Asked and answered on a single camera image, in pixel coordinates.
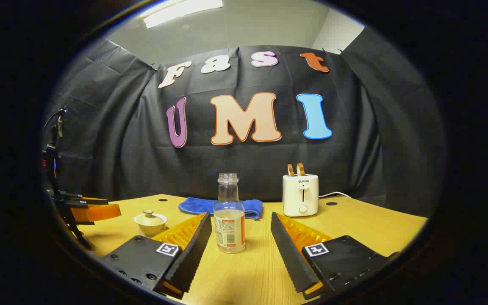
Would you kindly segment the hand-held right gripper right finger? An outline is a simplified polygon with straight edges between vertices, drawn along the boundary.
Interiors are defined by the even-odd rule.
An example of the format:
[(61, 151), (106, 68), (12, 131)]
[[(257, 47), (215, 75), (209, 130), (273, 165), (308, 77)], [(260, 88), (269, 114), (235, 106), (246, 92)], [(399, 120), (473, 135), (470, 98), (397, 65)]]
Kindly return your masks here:
[(332, 238), (276, 212), (271, 233), (296, 292), (306, 300), (344, 294), (399, 255), (380, 255), (349, 235)]

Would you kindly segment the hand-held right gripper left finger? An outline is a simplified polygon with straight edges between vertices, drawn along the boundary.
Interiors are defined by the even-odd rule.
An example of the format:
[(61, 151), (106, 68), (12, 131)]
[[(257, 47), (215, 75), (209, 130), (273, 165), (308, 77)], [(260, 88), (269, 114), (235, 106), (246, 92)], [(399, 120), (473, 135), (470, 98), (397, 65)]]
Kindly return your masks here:
[(130, 238), (102, 261), (146, 290), (182, 299), (212, 233), (211, 215), (194, 216), (155, 237)]

